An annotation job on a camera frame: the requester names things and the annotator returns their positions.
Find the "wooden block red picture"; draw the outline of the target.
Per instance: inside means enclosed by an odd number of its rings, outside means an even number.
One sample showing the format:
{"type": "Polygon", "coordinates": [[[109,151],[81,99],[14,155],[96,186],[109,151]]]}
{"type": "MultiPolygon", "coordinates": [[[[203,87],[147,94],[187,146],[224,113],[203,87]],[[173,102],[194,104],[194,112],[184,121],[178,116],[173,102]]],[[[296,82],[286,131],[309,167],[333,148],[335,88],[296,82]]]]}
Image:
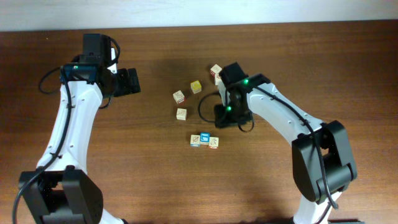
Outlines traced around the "wooden block red picture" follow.
{"type": "Polygon", "coordinates": [[[219,148],[219,138],[218,137],[210,137],[208,147],[210,149],[218,149],[219,148]]]}

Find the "blue letter wooden block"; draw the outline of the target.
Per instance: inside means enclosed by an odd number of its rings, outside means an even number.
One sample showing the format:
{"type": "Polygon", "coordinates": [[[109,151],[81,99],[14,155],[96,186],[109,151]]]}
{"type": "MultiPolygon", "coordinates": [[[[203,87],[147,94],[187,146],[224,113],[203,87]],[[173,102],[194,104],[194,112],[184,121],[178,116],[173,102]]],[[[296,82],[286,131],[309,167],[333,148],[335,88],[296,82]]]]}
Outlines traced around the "blue letter wooden block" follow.
{"type": "Polygon", "coordinates": [[[200,144],[209,145],[209,142],[210,142],[210,133],[200,133],[200,144]]]}

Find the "wooden block blue side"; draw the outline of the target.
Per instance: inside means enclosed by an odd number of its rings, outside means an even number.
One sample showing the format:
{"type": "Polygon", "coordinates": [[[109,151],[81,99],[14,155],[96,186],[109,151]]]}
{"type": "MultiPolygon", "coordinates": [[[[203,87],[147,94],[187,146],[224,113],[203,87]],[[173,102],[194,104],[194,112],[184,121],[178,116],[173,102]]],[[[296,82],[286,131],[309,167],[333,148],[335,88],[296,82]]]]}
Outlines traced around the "wooden block blue side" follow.
{"type": "Polygon", "coordinates": [[[190,136],[190,145],[191,147],[200,147],[200,135],[192,134],[190,136]]]}

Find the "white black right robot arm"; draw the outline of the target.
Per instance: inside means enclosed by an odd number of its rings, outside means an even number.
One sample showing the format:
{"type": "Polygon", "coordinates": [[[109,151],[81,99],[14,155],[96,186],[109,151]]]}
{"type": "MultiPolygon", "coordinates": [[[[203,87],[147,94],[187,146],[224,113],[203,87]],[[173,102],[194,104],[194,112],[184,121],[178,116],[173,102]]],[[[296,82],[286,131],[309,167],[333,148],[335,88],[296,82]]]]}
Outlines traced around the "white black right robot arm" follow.
{"type": "Polygon", "coordinates": [[[358,176],[345,127],[301,110],[264,75],[246,75],[238,63],[221,69],[215,126],[267,121],[291,146],[293,177],[302,194],[292,223],[328,223],[336,200],[358,176]]]}

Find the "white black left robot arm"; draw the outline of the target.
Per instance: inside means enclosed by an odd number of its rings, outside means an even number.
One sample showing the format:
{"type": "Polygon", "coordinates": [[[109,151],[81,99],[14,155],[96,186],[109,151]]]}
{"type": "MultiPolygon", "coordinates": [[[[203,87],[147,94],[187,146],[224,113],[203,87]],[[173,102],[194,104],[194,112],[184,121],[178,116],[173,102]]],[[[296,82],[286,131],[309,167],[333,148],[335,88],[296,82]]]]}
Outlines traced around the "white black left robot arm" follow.
{"type": "Polygon", "coordinates": [[[125,223],[104,208],[103,193],[88,177],[91,131],[104,99],[139,93],[134,68],[117,68],[121,48],[104,34],[85,34],[83,52],[58,67],[60,104],[52,135],[35,170],[23,171],[13,203],[17,223],[24,200],[36,223],[125,223]]]}

